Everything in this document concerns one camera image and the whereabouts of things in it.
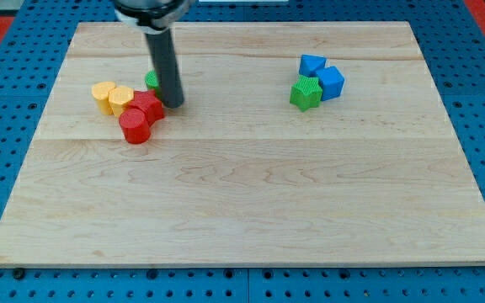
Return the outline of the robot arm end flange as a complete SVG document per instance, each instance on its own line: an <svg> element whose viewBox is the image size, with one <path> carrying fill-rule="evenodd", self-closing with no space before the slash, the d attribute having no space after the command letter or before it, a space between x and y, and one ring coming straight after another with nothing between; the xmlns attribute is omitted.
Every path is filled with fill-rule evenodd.
<svg viewBox="0 0 485 303"><path fill-rule="evenodd" d="M158 35L179 21L195 0L113 0L117 19L148 35Z"/></svg>

